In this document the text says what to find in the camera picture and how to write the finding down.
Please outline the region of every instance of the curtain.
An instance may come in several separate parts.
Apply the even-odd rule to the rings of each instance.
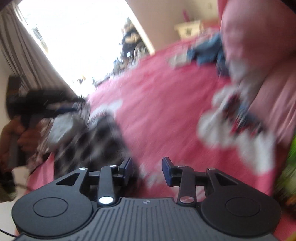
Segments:
[[[52,66],[29,34],[18,6],[12,2],[0,12],[0,47],[15,75],[21,75],[25,91],[66,89],[76,95]]]

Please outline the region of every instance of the pink blanket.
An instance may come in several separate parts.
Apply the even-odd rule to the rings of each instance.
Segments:
[[[167,187],[161,159],[170,157],[175,165],[188,165],[204,172],[215,167],[233,177],[270,194],[275,168],[260,174],[242,161],[236,147],[210,148],[198,137],[200,117],[212,109],[214,94],[228,79],[218,79],[214,65],[191,63],[172,69],[167,58],[180,52],[191,42],[179,42],[154,56],[116,80],[99,86],[89,102],[91,116],[103,109],[112,110],[123,137],[138,163],[145,185],[139,197],[176,197],[177,188]],[[31,188],[38,188],[53,179],[53,156],[29,179]],[[204,196],[197,187],[198,199]],[[285,215],[275,235],[286,239],[296,231],[296,222]]]

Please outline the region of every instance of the patterned cloth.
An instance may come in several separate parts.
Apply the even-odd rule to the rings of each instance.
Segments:
[[[55,155],[54,178],[57,179],[80,167],[99,171],[107,165],[120,165],[130,152],[121,132],[109,113],[94,118]]]

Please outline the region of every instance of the clothing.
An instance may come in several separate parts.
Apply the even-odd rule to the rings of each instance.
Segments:
[[[228,69],[225,64],[225,57],[222,47],[222,40],[219,33],[212,38],[204,41],[198,46],[189,49],[187,58],[197,60],[199,65],[206,63],[216,63],[217,73],[219,76],[228,76]]]
[[[130,157],[120,129],[113,116],[104,113],[88,123],[74,138],[62,144],[55,155],[54,178],[57,179],[80,167],[90,172],[108,165],[120,165]]]

